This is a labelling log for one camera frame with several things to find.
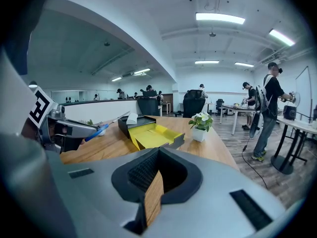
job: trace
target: black speaker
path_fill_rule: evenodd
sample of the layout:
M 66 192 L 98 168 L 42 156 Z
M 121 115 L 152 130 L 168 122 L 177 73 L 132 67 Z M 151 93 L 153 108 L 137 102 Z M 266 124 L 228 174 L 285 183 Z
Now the black speaker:
M 285 119 L 295 120 L 296 107 L 284 106 L 283 115 Z

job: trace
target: person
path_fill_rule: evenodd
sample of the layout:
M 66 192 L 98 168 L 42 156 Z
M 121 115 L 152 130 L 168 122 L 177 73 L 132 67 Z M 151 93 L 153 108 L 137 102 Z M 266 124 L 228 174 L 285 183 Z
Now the person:
M 155 91 L 155 89 L 152 87 L 152 85 L 148 85 L 147 86 L 147 91 Z M 152 97 L 150 97 L 150 98 L 153 98 L 153 99 L 156 99 L 158 96 L 157 95 L 155 95 L 155 96 L 152 96 Z
M 208 99 L 208 95 L 207 95 L 207 93 L 205 92 L 205 86 L 204 86 L 204 84 L 200 84 L 198 90 L 202 90 L 202 91 L 203 91 L 203 92 L 202 92 L 202 97 Z
M 94 97 L 94 99 L 93 99 L 94 101 L 98 101 L 99 100 L 99 97 L 98 97 L 98 95 L 97 94 L 95 94 L 95 97 Z
M 185 95 L 184 95 L 184 99 L 186 99 L 186 98 L 188 98 L 189 97 L 189 90 L 187 90 L 187 93 L 185 93 Z
M 160 97 L 160 102 L 163 103 L 164 96 L 163 96 L 163 94 L 162 94 L 162 91 L 159 91 L 159 92 L 158 92 L 158 96 Z
M 125 92 L 123 92 L 120 88 L 118 88 L 117 93 L 119 94 L 119 98 L 126 100 L 128 99 L 128 96 Z
M 255 91 L 255 89 L 248 82 L 244 82 L 242 84 L 242 86 L 243 86 L 244 89 L 247 89 L 249 91 L 249 97 L 245 101 L 245 103 L 248 105 L 248 109 L 254 109 L 255 110 L 256 109 L 256 100 L 255 100 L 256 91 Z M 250 130 L 254 113 L 255 113 L 255 111 L 254 112 L 246 112 L 247 124 L 242 126 L 242 128 L 244 130 Z
M 284 93 L 279 85 L 277 76 L 279 74 L 279 68 L 276 63 L 270 62 L 268 64 L 268 74 L 263 79 L 263 85 L 265 84 L 266 78 L 269 75 L 273 77 L 269 80 L 266 89 L 266 98 L 269 101 L 267 109 L 263 112 L 263 129 L 258 139 L 257 145 L 255 146 L 252 154 L 252 159 L 257 161 L 263 161 L 264 155 L 266 154 L 265 147 L 267 140 L 273 132 L 274 126 L 277 120 L 277 99 L 279 97 L 287 99 L 291 102 L 295 102 L 295 98 L 291 95 Z

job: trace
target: ceiling light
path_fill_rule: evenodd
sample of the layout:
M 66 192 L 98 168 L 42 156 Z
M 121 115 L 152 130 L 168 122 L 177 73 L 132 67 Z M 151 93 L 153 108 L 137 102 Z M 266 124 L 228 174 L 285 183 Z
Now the ceiling light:
M 141 72 L 141 73 L 138 73 L 138 74 L 134 74 L 133 76 L 145 76 L 146 73 L 145 72 Z
M 274 29 L 272 29 L 269 34 L 278 38 L 280 41 L 286 43 L 289 46 L 292 46 L 295 44 L 295 42 L 293 42 L 291 39 L 287 38 L 285 35 L 282 35 L 280 32 L 277 32 Z
M 139 74 L 139 73 L 146 72 L 146 71 L 149 71 L 149 70 L 150 70 L 149 68 L 143 69 L 143 70 L 139 70 L 139 71 L 136 71 L 134 74 Z
M 241 63 L 241 62 L 236 62 L 235 65 L 242 65 L 242 66 L 246 66 L 246 67 L 254 67 L 254 65 L 252 65 L 252 64 Z
M 36 88 L 38 87 L 37 83 L 35 81 L 31 81 L 30 84 L 29 84 L 29 87 L 30 88 Z
M 195 61 L 195 64 L 219 63 L 219 61 Z
M 122 77 L 115 78 L 112 80 L 112 82 L 115 82 L 115 81 L 120 80 L 120 79 L 122 79 Z
M 196 13 L 196 20 L 219 20 L 227 21 L 237 24 L 243 24 L 245 19 L 239 18 L 231 15 L 218 14 L 218 13 Z

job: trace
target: black vent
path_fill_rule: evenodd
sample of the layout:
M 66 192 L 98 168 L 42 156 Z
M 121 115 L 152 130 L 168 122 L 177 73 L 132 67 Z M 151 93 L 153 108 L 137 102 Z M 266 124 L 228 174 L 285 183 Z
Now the black vent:
M 259 207 L 259 205 L 244 191 L 231 192 L 230 195 L 239 205 L 249 221 L 258 231 L 272 222 L 272 219 Z
M 158 173 L 157 156 L 157 153 L 152 154 L 128 172 L 129 181 L 143 192 L 148 190 Z
M 93 172 L 94 171 L 92 171 L 91 169 L 82 169 L 82 170 L 68 172 L 68 174 L 72 179 L 74 179 L 74 178 L 83 177 L 83 176 L 92 174 Z

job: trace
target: black table leg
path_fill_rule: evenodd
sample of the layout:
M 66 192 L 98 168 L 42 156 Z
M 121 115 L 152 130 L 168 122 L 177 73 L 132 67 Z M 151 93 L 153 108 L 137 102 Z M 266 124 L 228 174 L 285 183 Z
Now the black table leg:
M 301 137 L 301 139 L 299 140 L 299 144 L 298 144 L 298 146 L 297 146 L 297 148 L 296 148 L 295 154 L 293 155 L 293 158 L 292 158 L 292 160 L 291 160 L 291 162 L 290 162 L 289 165 L 293 165 L 293 163 L 294 163 L 295 159 L 297 158 L 297 156 L 298 156 L 300 150 L 302 149 L 302 146 L 303 146 L 303 142 L 304 142 L 304 140 L 305 140 L 305 137 L 306 137 L 306 133 L 303 131 L 303 132 L 302 132 L 302 137 Z
M 291 144 L 291 147 L 289 148 L 288 153 L 287 153 L 285 158 L 282 157 L 282 156 L 275 157 L 275 155 L 271 157 L 272 165 L 277 170 L 282 172 L 283 174 L 289 175 L 289 174 L 291 174 L 293 172 L 293 166 L 289 165 L 288 160 L 291 157 L 292 152 L 293 152 L 293 150 L 295 148 L 295 145 L 296 145 L 296 142 L 297 142 L 297 139 L 298 139 L 298 136 L 299 136 L 299 132 L 300 132 L 300 130 L 297 129 L 296 132 L 295 132 L 295 136 L 294 136 L 293 142 Z
M 284 130 L 283 130 L 283 134 L 282 134 L 282 137 L 281 137 L 281 141 L 279 142 L 279 145 L 278 145 L 278 148 L 277 148 L 277 150 L 276 150 L 276 153 L 274 154 L 274 157 L 275 157 L 275 158 L 277 157 L 279 151 L 281 150 L 281 147 L 282 147 L 282 145 L 283 145 L 283 142 L 284 142 L 284 139 L 285 139 L 285 136 L 286 136 L 287 128 L 288 128 L 288 126 L 285 125 L 285 126 L 284 126 Z

